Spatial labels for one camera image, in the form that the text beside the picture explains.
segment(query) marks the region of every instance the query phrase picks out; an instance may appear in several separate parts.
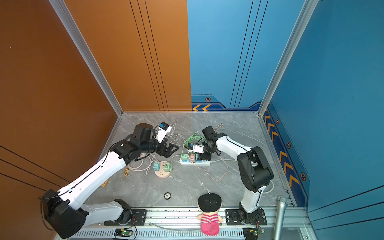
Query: yellow chevron arrow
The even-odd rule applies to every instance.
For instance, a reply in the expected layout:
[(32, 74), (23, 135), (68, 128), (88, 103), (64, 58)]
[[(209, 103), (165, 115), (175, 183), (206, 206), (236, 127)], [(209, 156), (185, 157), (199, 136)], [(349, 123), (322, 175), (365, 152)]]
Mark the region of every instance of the yellow chevron arrow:
[(194, 108), (192, 108), (192, 110), (195, 110), (196, 112), (198, 112), (198, 110), (196, 109), (196, 108), (198, 108), (198, 107), (200, 107), (201, 106), (201, 104), (198, 104), (198, 105), (196, 105)]
[(266, 119), (267, 119), (267, 118), (271, 119), (270, 116), (265, 116), (265, 125), (266, 125)]
[(300, 184), (299, 181), (292, 175), (289, 175), (289, 186), (292, 188), (292, 180), (297, 182), (297, 184)]
[(279, 136), (279, 135), (277, 134), (277, 132), (272, 131), (272, 142), (273, 142), (273, 136), (274, 136), (274, 135)]
[(286, 154), (285, 152), (280, 151), (280, 162), (281, 162), (281, 156), (286, 156), (286, 157), (288, 157), (287, 154)]
[(287, 162), (284, 163), (284, 172), (285, 174), (287, 174), (287, 167), (289, 167), (290, 169), (293, 170), (293, 167), (291, 165), (289, 165)]
[(207, 108), (208, 108), (209, 106), (211, 106), (211, 104), (208, 104), (207, 106), (203, 107), (203, 110), (206, 111), (206, 112), (208, 112)]
[(272, 123), (268, 123), (268, 132), (271, 132), (271, 127), (274, 127)]

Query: doll's head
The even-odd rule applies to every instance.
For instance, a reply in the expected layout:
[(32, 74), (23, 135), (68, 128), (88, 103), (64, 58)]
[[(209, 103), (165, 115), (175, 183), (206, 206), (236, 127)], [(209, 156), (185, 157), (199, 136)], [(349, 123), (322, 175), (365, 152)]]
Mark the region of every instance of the doll's head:
[(221, 207), (221, 197), (215, 193), (207, 193), (200, 196), (197, 200), (197, 206), (202, 212), (214, 213)]

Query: power strip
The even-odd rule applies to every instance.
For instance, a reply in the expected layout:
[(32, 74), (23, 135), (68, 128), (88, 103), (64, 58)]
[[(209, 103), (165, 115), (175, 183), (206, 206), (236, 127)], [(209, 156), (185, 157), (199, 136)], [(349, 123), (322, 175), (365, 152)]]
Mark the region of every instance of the power strip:
[(207, 160), (196, 160), (195, 164), (193, 164), (191, 162), (191, 160), (181, 160), (181, 158), (179, 159), (179, 163), (181, 165), (184, 165), (184, 166), (209, 166), (210, 165), (210, 161), (207, 161)]

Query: silver microphone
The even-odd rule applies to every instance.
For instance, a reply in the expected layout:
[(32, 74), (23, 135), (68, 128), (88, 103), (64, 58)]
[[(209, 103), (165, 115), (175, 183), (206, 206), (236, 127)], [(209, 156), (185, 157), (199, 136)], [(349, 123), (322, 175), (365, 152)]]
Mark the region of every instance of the silver microphone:
[(277, 211), (275, 219), (275, 229), (273, 230), (272, 240), (280, 240), (281, 230), (283, 228), (284, 213), (287, 208), (287, 199), (283, 196), (277, 198)]

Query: cartoon character figurine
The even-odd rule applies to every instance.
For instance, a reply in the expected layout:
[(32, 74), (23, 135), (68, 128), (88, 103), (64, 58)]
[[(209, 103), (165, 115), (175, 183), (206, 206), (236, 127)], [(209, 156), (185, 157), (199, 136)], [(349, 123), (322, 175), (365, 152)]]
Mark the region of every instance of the cartoon character figurine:
[(204, 194), (197, 200), (197, 207), (202, 211), (197, 219), (201, 220), (200, 228), (204, 234), (209, 236), (218, 234), (218, 223), (223, 222), (223, 218), (217, 214), (221, 204), (221, 197), (215, 193)]

